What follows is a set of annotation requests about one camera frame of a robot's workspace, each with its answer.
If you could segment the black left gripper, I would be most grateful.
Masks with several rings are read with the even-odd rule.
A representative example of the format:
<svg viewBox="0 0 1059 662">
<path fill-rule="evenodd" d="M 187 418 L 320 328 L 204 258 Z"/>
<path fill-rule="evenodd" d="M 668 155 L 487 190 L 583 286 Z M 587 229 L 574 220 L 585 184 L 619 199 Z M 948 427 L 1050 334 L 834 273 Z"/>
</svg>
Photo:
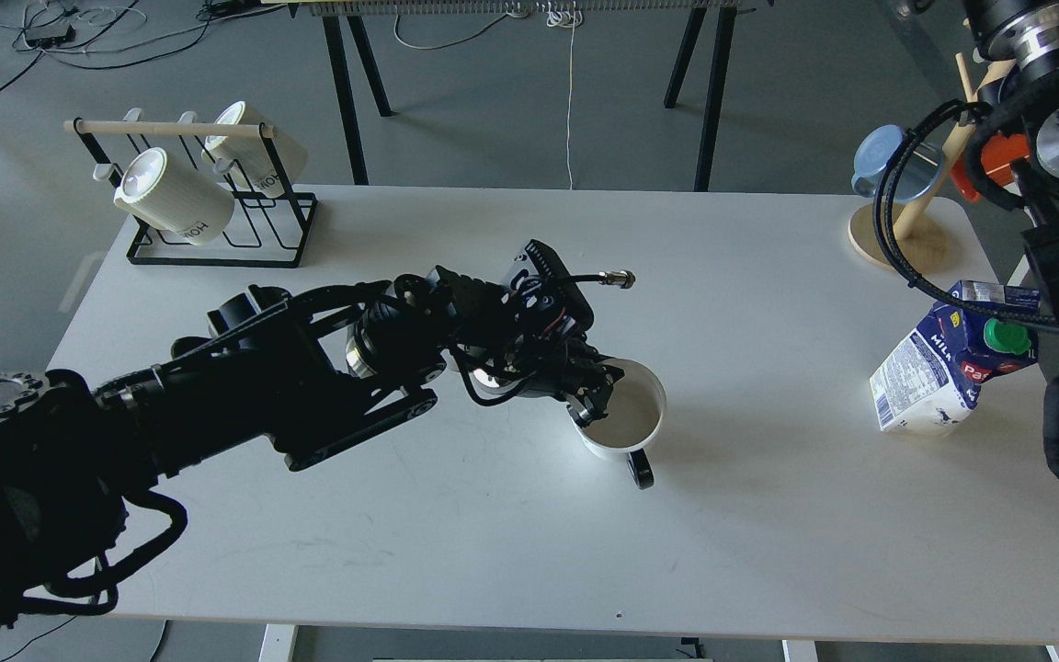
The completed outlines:
<svg viewBox="0 0 1059 662">
<path fill-rule="evenodd" d="M 526 243 L 500 282 L 438 267 L 444 347 L 472 402 L 553 398 L 566 402 L 578 428 L 607 417 L 613 384 L 625 369 L 587 342 L 594 314 L 580 289 L 584 282 L 604 285 L 605 272 L 572 275 L 541 240 Z"/>
</svg>

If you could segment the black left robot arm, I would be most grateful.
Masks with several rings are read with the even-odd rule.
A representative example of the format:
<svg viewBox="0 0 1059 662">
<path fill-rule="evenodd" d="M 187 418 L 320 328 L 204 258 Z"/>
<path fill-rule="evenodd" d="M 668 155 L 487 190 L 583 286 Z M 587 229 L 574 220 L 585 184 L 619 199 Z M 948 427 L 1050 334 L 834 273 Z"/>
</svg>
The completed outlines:
<svg viewBox="0 0 1059 662">
<path fill-rule="evenodd" d="M 97 387 L 0 372 L 0 629 L 112 611 L 120 583 L 189 526 L 161 479 L 261 437 L 287 469 L 311 468 L 424 415 L 450 365 L 479 406 L 548 397 L 581 428 L 604 419 L 623 369 L 587 342 L 584 282 L 635 278 L 572 275 L 530 240 L 500 282 L 437 267 L 300 294 L 249 286 L 211 310 L 208 337 Z"/>
</svg>

